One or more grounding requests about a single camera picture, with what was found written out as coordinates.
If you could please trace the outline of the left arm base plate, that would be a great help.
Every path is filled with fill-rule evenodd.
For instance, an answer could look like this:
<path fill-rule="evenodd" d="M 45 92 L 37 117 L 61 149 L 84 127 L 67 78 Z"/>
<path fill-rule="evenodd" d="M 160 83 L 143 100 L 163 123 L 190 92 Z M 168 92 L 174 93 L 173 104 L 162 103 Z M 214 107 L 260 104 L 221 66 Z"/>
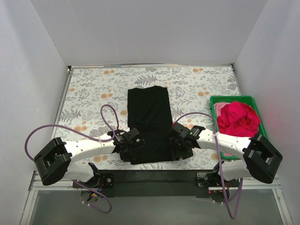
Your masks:
<path fill-rule="evenodd" d="M 114 185 L 114 174 L 113 173 L 82 173 L 75 178 L 71 179 L 79 182 L 88 188 L 99 189 L 99 188 L 112 188 Z M 73 181 L 73 187 L 78 188 L 79 185 Z"/>

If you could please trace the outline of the black t shirt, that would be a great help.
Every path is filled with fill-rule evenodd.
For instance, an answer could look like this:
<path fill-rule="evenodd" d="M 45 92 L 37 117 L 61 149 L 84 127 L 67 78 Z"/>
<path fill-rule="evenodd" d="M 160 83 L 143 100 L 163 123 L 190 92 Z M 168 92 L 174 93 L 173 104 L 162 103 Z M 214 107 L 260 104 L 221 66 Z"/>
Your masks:
<path fill-rule="evenodd" d="M 167 88 L 153 86 L 128 90 L 127 111 L 128 127 L 136 128 L 144 140 L 131 164 L 171 161 L 168 131 L 173 120 Z"/>

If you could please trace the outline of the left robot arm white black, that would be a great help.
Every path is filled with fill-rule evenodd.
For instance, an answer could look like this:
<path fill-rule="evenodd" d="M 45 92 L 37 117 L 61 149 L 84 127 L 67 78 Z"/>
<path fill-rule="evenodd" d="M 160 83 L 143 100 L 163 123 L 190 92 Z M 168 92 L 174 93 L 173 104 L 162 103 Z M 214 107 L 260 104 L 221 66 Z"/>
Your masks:
<path fill-rule="evenodd" d="M 77 180 L 96 187 L 100 181 L 100 171 L 93 163 L 84 159 L 118 153 L 123 161 L 134 161 L 137 152 L 145 144 L 136 128 L 115 130 L 103 134 L 97 139 L 80 141 L 62 141 L 53 138 L 35 157 L 34 162 L 43 185 L 49 186 L 61 179 Z"/>

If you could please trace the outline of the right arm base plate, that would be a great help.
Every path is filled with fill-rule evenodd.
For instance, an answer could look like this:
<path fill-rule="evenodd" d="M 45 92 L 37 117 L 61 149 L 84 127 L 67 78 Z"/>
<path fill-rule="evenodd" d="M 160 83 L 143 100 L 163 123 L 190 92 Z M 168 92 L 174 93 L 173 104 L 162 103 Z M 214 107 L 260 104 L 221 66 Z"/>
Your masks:
<path fill-rule="evenodd" d="M 217 172 L 213 173 L 203 173 L 198 172 L 196 174 L 195 183 L 200 188 L 221 188 L 221 177 Z M 228 190 L 229 188 L 237 188 L 240 184 L 239 180 L 233 179 L 230 181 L 224 181 L 225 188 Z"/>

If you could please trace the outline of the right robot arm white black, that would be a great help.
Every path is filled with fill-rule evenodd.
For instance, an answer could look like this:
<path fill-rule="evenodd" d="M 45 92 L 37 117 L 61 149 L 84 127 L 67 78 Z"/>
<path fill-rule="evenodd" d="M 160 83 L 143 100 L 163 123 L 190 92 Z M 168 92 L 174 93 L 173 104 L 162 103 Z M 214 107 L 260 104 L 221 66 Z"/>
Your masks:
<path fill-rule="evenodd" d="M 219 150 L 237 157 L 235 161 L 223 162 L 222 169 L 215 169 L 212 180 L 217 186 L 233 179 L 251 177 L 271 184 L 283 160 L 282 154 L 261 134 L 237 137 L 214 133 L 201 126 L 188 129 L 176 122 L 168 136 L 174 159 L 191 157 L 193 148 Z"/>

